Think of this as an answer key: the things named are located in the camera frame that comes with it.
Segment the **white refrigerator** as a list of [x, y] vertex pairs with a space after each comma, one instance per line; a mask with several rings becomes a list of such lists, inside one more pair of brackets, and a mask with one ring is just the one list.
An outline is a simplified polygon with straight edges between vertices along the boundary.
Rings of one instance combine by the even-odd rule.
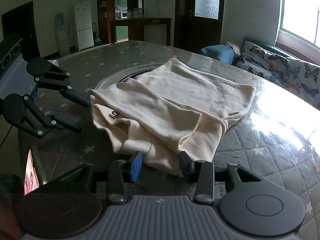
[[94, 46], [91, 3], [81, 3], [74, 6], [75, 46], [78, 51]]

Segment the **dark wooden desk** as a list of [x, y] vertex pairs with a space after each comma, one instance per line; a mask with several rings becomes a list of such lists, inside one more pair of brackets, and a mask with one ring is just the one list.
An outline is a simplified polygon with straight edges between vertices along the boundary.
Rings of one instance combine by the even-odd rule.
[[172, 18], [125, 18], [109, 22], [108, 39], [110, 44], [117, 41], [116, 27], [128, 27], [129, 41], [145, 41], [144, 27], [147, 25], [166, 25], [166, 45], [171, 44]]

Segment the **water dispenser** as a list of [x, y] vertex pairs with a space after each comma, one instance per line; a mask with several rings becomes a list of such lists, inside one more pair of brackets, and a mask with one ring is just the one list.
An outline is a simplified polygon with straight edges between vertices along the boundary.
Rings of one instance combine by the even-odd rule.
[[61, 56], [66, 56], [70, 53], [68, 32], [64, 23], [63, 13], [55, 15], [55, 31], [57, 45]]

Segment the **dark wooden cabinet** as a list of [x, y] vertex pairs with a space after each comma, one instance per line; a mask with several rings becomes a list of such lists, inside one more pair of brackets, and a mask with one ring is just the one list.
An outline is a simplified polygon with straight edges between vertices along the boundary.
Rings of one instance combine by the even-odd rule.
[[109, 44], [110, 22], [144, 17], [144, 0], [97, 0], [97, 13], [99, 38]]

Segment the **black round cooktop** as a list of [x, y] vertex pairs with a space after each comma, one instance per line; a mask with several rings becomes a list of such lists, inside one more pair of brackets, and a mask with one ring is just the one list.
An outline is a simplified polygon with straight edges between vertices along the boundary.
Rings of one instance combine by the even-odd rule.
[[121, 83], [121, 82], [126, 82], [127, 79], [135, 79], [136, 77], [138, 77], [138, 76], [140, 76], [140, 75], [142, 75], [142, 74], [144, 74], [144, 73], [150, 72], [150, 71], [151, 71], [151, 70], [144, 70], [144, 71], [140, 71], [140, 72], [136, 72], [136, 73], [130, 74], [130, 75], [124, 77], [123, 79], [121, 79], [121, 80], [119, 81], [119, 83]]

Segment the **butterfly pillow upright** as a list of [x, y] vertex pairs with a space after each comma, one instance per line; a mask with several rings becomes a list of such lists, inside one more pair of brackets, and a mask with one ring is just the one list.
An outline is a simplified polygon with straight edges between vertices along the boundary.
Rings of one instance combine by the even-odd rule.
[[319, 110], [319, 66], [293, 58], [285, 62], [285, 88]]

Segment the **dark wooden door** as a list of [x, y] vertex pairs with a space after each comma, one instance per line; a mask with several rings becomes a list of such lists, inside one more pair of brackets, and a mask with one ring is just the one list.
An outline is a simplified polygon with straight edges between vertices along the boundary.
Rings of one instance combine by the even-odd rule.
[[225, 0], [176, 0], [174, 46], [198, 53], [220, 43]]

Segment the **blue sofa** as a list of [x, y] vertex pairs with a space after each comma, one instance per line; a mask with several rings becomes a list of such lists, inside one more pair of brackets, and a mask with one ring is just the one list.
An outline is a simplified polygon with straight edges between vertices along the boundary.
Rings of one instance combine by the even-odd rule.
[[274, 83], [319, 109], [319, 66], [274, 47], [245, 38], [242, 46], [231, 42], [208, 46], [200, 54], [232, 64]]

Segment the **smartphone with lit screen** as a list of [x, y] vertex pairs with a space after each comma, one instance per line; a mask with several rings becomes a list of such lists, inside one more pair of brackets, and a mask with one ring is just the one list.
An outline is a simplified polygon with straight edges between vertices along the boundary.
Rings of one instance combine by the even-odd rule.
[[39, 152], [36, 146], [31, 146], [27, 154], [24, 175], [24, 195], [31, 193], [47, 183]]

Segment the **cream sweatshirt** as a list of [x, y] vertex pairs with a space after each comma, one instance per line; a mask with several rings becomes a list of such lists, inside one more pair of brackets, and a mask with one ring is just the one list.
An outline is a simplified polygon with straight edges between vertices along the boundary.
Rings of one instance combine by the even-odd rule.
[[221, 137], [249, 111], [255, 88], [172, 58], [135, 79], [90, 92], [93, 124], [114, 153], [143, 153], [146, 165], [180, 175], [178, 156], [212, 161]]

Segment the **window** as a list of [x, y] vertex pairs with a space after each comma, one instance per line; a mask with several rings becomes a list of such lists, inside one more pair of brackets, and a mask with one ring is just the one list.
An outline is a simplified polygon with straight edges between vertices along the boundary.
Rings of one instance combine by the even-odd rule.
[[281, 0], [277, 42], [319, 56], [319, 0]]

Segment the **butterfly pillow long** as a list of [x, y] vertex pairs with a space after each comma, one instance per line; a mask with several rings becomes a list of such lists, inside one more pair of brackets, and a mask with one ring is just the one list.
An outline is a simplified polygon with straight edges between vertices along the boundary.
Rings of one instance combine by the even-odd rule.
[[265, 50], [250, 41], [244, 41], [236, 66], [283, 87], [286, 60], [287, 58], [281, 55]]

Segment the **dark interior door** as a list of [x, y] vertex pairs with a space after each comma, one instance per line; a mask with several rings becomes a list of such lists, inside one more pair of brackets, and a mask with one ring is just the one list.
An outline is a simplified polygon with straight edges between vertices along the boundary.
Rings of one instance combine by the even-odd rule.
[[3, 36], [22, 40], [21, 52], [26, 61], [41, 57], [37, 42], [33, 1], [20, 5], [1, 16]]

